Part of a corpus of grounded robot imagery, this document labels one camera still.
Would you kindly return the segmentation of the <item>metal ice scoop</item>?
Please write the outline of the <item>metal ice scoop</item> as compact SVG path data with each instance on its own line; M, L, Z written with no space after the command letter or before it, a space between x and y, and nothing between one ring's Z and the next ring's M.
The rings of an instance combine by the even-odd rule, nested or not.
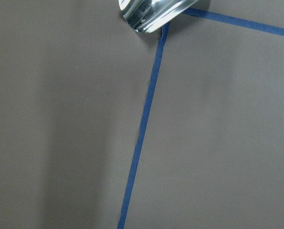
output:
M138 33L152 33L198 0L119 0L125 22Z

